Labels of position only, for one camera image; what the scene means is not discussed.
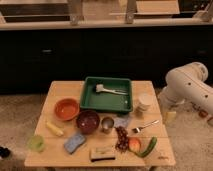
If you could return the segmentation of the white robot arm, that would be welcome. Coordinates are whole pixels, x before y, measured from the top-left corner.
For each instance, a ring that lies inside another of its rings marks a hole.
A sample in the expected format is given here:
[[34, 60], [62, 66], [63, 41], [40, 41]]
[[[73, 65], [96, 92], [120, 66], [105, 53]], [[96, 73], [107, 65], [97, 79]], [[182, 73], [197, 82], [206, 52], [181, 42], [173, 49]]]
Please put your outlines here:
[[174, 117], [173, 107], [186, 100], [213, 115], [213, 88], [205, 83], [207, 78], [208, 69], [200, 62], [173, 68], [166, 74], [166, 86], [158, 94], [165, 124]]

